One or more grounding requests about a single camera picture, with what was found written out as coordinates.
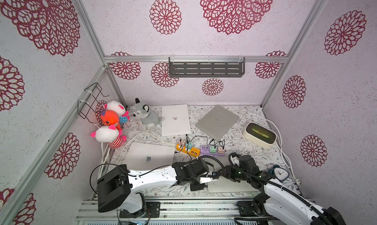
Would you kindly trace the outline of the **teal charger plug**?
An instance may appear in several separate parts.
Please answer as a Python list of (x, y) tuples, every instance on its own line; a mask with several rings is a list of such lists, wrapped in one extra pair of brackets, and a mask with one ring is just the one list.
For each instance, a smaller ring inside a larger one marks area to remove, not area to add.
[(186, 144), (186, 148), (187, 148), (187, 150), (191, 150), (191, 149), (192, 149), (192, 143), (191, 143), (191, 142), (188, 142), (188, 143)]

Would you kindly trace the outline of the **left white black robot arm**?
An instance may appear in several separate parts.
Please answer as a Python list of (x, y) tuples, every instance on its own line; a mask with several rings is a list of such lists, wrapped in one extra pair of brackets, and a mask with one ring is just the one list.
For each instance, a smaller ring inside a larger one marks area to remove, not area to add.
[(175, 162), (149, 171), (129, 170), (126, 164), (114, 165), (111, 171), (97, 180), (97, 211), (105, 213), (123, 209), (138, 217), (147, 210), (145, 197), (140, 192), (143, 189), (189, 184), (191, 190), (200, 190), (201, 185), (219, 179), (225, 171), (219, 160), (208, 156), (221, 167), (211, 172), (205, 158), (201, 156), (188, 162)]

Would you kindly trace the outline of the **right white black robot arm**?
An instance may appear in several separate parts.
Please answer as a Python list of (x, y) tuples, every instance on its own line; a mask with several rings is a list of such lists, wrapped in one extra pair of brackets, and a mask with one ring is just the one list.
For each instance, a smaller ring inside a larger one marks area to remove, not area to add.
[(246, 181), (259, 194), (252, 200), (238, 202), (240, 216), (235, 223), (255, 221), (266, 224), (280, 220), (287, 225), (344, 225), (342, 215), (334, 208), (327, 209), (308, 201), (285, 187), (268, 171), (261, 171), (250, 155), (231, 153), (229, 165), (221, 171), (223, 176), (239, 183)]

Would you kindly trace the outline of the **silver apple laptop front right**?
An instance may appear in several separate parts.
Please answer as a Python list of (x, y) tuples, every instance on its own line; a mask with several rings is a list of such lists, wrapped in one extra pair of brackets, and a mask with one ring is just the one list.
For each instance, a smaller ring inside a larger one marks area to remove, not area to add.
[[(215, 158), (217, 158), (224, 166), (230, 165), (227, 156), (220, 156)], [(221, 169), (220, 164), (215, 160), (209, 158), (204, 158), (204, 160), (207, 163), (214, 165), (215, 168), (209, 166), (209, 170), (211, 172)], [(218, 180), (208, 182), (207, 186), (210, 193), (260, 192), (259, 190), (253, 188), (246, 181), (241, 181), (240, 183), (232, 182), (225, 177), (220, 177)]]

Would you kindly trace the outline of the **silver laptop rear right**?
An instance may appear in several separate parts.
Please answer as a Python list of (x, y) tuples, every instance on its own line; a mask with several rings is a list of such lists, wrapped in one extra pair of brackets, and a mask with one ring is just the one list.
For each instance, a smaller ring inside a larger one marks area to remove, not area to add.
[(212, 139), (219, 141), (238, 119), (238, 115), (220, 105), (216, 105), (195, 126)]

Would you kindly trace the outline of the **white laptop front left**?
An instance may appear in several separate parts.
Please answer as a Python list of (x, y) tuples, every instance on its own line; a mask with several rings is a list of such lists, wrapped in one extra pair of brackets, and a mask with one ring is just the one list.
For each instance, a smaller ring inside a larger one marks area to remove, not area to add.
[(169, 146), (132, 143), (125, 158), (120, 161), (129, 170), (152, 170), (160, 166), (171, 165), (175, 149)]

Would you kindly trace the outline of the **white laptop with red logo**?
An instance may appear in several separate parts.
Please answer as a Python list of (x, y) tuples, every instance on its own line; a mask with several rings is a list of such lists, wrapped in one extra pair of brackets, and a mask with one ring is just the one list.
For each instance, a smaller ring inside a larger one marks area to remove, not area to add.
[(162, 136), (169, 137), (191, 133), (186, 104), (162, 106), (162, 118)]

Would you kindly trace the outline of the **orange power strip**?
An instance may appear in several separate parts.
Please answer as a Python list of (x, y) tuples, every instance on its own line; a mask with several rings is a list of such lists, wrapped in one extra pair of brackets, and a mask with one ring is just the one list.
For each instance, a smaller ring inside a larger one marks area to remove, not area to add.
[(187, 149), (185, 146), (181, 146), (179, 144), (176, 145), (176, 150), (178, 153), (184, 153), (191, 157), (199, 157), (200, 149), (192, 147), (191, 149)]

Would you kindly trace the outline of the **purple power strip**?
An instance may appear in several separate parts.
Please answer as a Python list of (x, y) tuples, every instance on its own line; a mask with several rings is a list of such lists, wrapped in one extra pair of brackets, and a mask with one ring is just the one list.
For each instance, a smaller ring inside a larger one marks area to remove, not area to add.
[(214, 145), (201, 145), (200, 154), (208, 156), (225, 156), (226, 151), (224, 147)]

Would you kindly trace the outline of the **teal alarm clock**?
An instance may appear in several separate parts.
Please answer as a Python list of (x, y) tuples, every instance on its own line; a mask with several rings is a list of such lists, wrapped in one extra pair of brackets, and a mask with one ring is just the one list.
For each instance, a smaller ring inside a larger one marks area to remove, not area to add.
[(279, 165), (273, 165), (271, 168), (268, 169), (268, 172), (275, 176), (280, 182), (284, 182), (290, 177), (289, 172), (280, 167)]

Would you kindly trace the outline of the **cream box with green display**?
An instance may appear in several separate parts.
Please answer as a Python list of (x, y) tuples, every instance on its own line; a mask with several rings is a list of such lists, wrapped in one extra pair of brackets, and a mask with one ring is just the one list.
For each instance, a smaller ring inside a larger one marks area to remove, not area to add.
[(248, 123), (242, 135), (246, 140), (264, 149), (270, 149), (277, 140), (274, 132), (256, 123)]

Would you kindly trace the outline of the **white plush striped legs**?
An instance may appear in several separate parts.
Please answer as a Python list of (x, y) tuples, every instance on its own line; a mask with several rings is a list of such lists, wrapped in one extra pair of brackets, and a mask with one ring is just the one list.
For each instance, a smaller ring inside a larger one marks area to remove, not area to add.
[(120, 148), (127, 141), (127, 137), (122, 135), (122, 130), (118, 130), (114, 124), (102, 126), (95, 132), (92, 132), (90, 136), (100, 143), (109, 144), (109, 147), (112, 149)]

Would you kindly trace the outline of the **white pink plush upper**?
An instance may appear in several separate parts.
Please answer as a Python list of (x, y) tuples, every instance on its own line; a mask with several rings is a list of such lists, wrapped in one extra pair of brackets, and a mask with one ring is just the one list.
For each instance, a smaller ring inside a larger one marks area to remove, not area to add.
[(129, 112), (126, 110), (126, 107), (115, 100), (106, 103), (104, 107), (107, 111), (116, 112), (119, 117), (126, 117), (129, 114)]

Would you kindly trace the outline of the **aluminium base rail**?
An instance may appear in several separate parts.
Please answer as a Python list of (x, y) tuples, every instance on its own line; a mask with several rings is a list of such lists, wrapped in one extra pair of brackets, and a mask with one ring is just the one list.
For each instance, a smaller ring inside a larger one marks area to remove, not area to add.
[[(163, 198), (147, 197), (146, 202), (160, 202), (159, 217), (151, 218), (150, 224), (167, 220), (231, 220), (239, 216), (237, 202), (250, 201), (251, 198), (237, 197), (196, 197), (196, 198)], [(120, 209), (99, 213), (97, 201), (85, 200), (74, 219), (74, 224), (85, 225), (89, 222), (118, 222)]]

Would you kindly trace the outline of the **grey metal wall shelf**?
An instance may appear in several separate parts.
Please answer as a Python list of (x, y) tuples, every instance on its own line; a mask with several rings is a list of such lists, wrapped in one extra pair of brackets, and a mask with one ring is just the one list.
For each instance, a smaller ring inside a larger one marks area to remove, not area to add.
[(241, 78), (245, 73), (245, 58), (236, 62), (176, 62), (169, 57), (168, 73), (172, 78)]

